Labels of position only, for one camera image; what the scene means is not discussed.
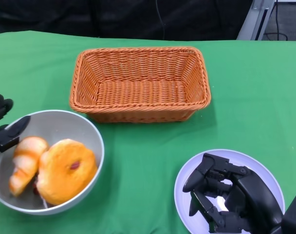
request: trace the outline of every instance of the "green tablecloth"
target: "green tablecloth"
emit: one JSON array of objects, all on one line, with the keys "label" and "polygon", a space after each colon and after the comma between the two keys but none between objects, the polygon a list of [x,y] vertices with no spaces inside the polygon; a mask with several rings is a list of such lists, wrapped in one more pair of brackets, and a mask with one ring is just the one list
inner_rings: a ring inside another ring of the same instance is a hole
[{"label": "green tablecloth", "polygon": [[0,234],[182,234],[173,189],[195,154],[225,148],[264,164],[296,195],[296,42],[171,42],[94,39],[38,32],[0,34],[0,93],[15,102],[1,124],[45,109],[70,110],[76,56],[85,49],[191,45],[205,59],[208,108],[187,122],[96,124],[105,162],[90,195],[53,216],[30,216],[0,204]]}]

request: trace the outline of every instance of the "basket rim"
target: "basket rim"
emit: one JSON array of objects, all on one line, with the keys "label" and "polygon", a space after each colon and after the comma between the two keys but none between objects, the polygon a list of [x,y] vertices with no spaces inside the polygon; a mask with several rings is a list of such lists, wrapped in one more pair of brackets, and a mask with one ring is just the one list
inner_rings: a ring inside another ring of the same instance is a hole
[{"label": "basket rim", "polygon": [[83,105],[77,101],[77,87],[79,82],[79,75],[74,73],[71,93],[70,93],[70,107],[81,113],[112,113],[112,112],[121,112],[121,111],[161,111],[165,110],[164,107],[167,107],[166,110],[175,110],[175,111],[196,111],[205,108],[209,105],[211,101],[211,92],[208,83],[207,71],[204,63],[204,58],[201,51],[198,48],[192,46],[160,46],[160,47],[117,47],[117,48],[95,48],[95,49],[87,49],[81,52],[76,60],[76,66],[74,71],[78,68],[81,69],[81,64],[83,62],[83,58],[88,56],[91,53],[99,52],[99,51],[150,51],[155,49],[164,49],[165,51],[193,51],[198,59],[203,63],[203,82],[204,82],[204,98],[202,100],[196,102],[159,102],[159,103],[128,103],[128,104],[115,104],[115,105]]}]

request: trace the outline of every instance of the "orange wicker basket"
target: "orange wicker basket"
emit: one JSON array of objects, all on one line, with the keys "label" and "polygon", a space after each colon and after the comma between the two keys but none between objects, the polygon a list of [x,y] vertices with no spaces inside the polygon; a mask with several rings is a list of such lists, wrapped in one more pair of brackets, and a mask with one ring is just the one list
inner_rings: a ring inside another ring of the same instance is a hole
[{"label": "orange wicker basket", "polygon": [[211,100],[194,47],[104,48],[76,61],[70,106],[98,122],[187,120]]}]

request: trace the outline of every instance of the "robotic hand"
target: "robotic hand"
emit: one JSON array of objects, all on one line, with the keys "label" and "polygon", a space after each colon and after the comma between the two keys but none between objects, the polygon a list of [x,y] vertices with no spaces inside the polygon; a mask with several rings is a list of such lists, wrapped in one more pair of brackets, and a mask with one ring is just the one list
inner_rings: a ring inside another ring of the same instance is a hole
[{"label": "robotic hand", "polygon": [[[232,185],[223,183],[229,179]],[[204,154],[183,187],[191,194],[189,216],[197,211],[209,223],[210,233],[296,234],[296,197],[283,215],[262,179],[247,167],[223,157]],[[228,211],[218,212],[206,197],[225,199]]]},{"label": "robotic hand", "polygon": [[[4,99],[0,95],[0,119],[2,119],[13,107],[11,99]],[[13,124],[9,129],[7,125],[0,126],[0,152],[4,152],[19,143],[19,135],[25,130],[30,121],[30,116],[25,116]]]}]

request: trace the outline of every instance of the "bread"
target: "bread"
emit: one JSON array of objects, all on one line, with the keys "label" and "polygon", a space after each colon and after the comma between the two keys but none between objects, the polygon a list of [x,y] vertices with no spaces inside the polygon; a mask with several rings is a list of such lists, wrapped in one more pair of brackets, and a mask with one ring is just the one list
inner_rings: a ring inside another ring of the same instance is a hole
[{"label": "bread", "polygon": [[48,203],[59,205],[79,194],[96,171],[92,150],[71,139],[61,140],[40,158],[37,190]]},{"label": "bread", "polygon": [[46,140],[30,136],[23,139],[14,151],[13,175],[9,179],[9,189],[14,196],[20,195],[35,176],[41,155],[49,149]]}]

